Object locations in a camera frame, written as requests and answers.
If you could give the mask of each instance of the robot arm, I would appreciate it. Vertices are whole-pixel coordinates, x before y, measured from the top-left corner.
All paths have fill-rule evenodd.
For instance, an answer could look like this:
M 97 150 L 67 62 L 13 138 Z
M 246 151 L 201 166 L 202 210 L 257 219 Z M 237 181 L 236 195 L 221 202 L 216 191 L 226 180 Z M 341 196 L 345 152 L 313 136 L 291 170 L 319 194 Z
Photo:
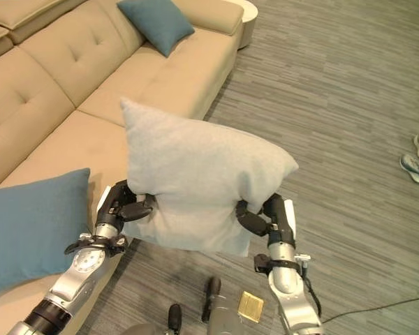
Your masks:
M 293 203 L 291 200 L 283 201 L 280 195 L 274 194 L 265 202 L 263 213 L 272 219 L 271 223 L 248 212 L 246 202 L 241 201 L 237 206 L 237 218 L 244 228 L 256 235 L 268 234 L 269 237 L 267 247 L 270 257 L 257 255 L 255 270 L 267 274 L 288 335 L 322 335 L 321 321 L 304 295 L 304 278 L 310 256 L 295 254 Z
M 120 234 L 124 222 L 148 215 L 153 208 L 152 201 L 153 197 L 146 195 L 143 201 L 137 202 L 125 180 L 116 183 L 98 211 L 95 233 L 81 234 L 80 239 L 65 250 L 65 254 L 77 252 L 70 268 L 24 322 L 17 323 L 8 335 L 57 335 L 61 332 L 109 269 L 110 258 L 125 251 L 127 240 Z

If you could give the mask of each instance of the gold object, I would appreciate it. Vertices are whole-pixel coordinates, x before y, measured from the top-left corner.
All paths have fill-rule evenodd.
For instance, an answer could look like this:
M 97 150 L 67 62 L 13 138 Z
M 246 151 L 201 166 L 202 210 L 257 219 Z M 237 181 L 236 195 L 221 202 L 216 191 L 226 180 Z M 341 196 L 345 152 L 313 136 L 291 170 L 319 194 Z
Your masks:
M 263 306 L 264 300 L 244 291 L 240 297 L 237 312 L 243 317 L 259 323 L 260 315 L 263 312 Z

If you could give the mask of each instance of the gray pillow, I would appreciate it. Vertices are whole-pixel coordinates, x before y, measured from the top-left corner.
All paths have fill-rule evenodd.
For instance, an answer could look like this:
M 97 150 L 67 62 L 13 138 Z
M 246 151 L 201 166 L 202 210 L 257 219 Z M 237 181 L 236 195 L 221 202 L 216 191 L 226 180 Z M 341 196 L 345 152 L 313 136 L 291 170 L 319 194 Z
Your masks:
M 184 119 L 122 101 L 128 186 L 156 196 L 146 221 L 126 224 L 127 235 L 161 246 L 246 256 L 250 232 L 235 216 L 239 200 L 257 213 L 297 170 L 282 148 L 255 135 Z

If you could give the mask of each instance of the blue throw pillow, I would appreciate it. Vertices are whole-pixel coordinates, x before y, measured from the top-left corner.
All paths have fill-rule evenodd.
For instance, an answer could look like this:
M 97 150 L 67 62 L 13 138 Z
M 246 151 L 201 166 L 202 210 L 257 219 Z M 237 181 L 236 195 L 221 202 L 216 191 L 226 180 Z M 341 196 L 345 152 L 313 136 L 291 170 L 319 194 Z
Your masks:
M 171 0 L 123 0 L 117 6 L 165 57 L 179 40 L 194 32 Z
M 66 271 L 87 229 L 90 169 L 0 189 L 0 290 Z

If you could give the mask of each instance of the gray carpet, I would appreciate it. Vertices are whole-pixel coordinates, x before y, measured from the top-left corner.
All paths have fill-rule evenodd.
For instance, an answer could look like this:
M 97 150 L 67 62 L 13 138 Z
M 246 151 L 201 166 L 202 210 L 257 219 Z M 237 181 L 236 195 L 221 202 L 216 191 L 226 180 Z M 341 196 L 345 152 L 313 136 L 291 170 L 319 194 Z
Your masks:
M 399 166 L 419 133 L 419 0 L 253 0 L 253 42 L 207 115 L 287 149 L 300 169 L 280 193 L 295 202 L 297 248 L 323 320 L 419 297 L 419 185 Z M 79 334 L 165 325 L 170 304 L 183 334 L 199 321 L 208 276 L 236 305 L 243 290 L 265 300 L 245 334 L 283 334 L 277 305 L 253 256 L 203 255 L 133 244 Z M 419 334 L 419 301 L 347 315 L 327 334 Z

